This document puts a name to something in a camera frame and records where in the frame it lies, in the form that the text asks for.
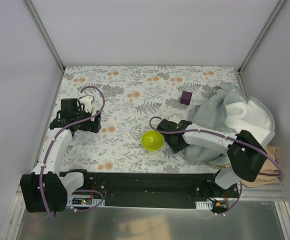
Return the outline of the grey sweatshirt cloth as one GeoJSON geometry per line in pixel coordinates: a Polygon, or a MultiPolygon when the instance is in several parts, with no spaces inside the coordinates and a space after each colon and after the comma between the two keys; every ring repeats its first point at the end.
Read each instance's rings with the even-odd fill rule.
{"type": "MultiPolygon", "coordinates": [[[[235,84],[222,83],[213,88],[207,100],[193,108],[188,120],[213,131],[233,133],[234,130],[225,124],[228,116],[226,105],[241,101],[241,92],[235,84]]],[[[225,165],[230,162],[226,155],[198,145],[190,145],[183,150],[183,154],[187,162],[196,165],[225,165]]]]}

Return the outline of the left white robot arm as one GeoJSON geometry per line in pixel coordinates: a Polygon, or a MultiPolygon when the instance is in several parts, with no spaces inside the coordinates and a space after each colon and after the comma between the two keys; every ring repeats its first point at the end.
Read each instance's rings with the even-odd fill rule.
{"type": "Polygon", "coordinates": [[[51,142],[30,174],[22,175],[20,187],[29,213],[62,212],[68,195],[77,189],[88,189],[90,181],[85,169],[69,170],[60,177],[63,158],[77,131],[98,133],[101,113],[93,116],[94,97],[64,98],[60,110],[49,125],[51,142]]]}

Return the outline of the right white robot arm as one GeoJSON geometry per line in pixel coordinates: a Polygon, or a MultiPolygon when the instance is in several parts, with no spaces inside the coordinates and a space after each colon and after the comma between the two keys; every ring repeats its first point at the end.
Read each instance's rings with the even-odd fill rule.
{"type": "Polygon", "coordinates": [[[167,119],[162,119],[157,127],[151,128],[163,135],[173,153],[199,146],[228,157],[229,166],[218,171],[213,180],[224,190],[242,180],[254,182],[267,159],[264,148],[247,130],[226,133],[187,120],[175,123],[167,119]]]}

